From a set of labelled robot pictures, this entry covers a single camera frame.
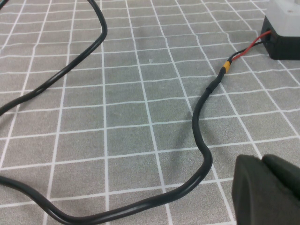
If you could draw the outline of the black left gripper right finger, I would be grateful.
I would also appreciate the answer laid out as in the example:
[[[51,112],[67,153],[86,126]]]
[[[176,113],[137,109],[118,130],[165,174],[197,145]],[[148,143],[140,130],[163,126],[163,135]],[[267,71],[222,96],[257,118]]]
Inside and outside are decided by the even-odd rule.
[[[300,168],[272,154],[264,155],[262,161],[275,177],[287,187],[295,197],[300,199]]]

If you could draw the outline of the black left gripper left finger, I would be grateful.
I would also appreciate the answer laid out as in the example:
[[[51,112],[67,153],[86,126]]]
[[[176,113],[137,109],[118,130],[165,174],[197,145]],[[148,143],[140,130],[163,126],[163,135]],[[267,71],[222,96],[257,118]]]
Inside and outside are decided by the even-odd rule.
[[[232,183],[239,225],[298,225],[300,200],[254,156],[239,155]]]

